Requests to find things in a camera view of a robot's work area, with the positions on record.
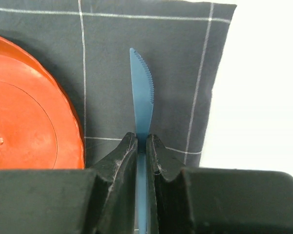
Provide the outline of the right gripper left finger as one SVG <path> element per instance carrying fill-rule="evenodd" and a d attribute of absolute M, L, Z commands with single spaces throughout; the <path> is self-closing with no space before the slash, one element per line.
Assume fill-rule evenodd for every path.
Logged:
<path fill-rule="evenodd" d="M 0 234 L 131 234 L 137 139 L 84 170 L 1 170 Z"/>

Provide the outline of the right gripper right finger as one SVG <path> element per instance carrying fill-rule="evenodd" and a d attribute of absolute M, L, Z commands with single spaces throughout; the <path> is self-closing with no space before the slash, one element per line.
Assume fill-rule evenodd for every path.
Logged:
<path fill-rule="evenodd" d="M 293 234 L 293 177 L 187 167 L 146 140 L 152 234 Z"/>

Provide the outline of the orange round plate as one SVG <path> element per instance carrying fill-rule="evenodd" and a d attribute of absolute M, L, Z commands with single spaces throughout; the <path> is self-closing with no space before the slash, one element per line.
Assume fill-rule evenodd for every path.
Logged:
<path fill-rule="evenodd" d="M 67 94 L 31 54 L 0 37 L 0 170 L 84 167 Z"/>

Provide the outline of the blue plastic knife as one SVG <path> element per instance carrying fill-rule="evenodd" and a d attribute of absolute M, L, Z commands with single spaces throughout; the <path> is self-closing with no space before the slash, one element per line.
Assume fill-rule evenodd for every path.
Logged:
<path fill-rule="evenodd" d="M 138 228 L 140 234 L 146 234 L 148 223 L 146 140 L 153 113 L 154 85 L 150 70 L 141 55 L 134 48 L 130 48 L 129 54 L 135 130 L 138 140 L 136 181 Z"/>

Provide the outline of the dark checked cloth placemat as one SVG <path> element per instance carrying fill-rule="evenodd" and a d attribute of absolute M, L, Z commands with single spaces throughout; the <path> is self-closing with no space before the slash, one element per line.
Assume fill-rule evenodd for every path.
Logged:
<path fill-rule="evenodd" d="M 84 128 L 87 166 L 134 131 L 134 48 L 153 77 L 151 133 L 174 157 L 197 166 L 235 9 L 212 0 L 0 0 L 0 36 L 64 88 Z"/>

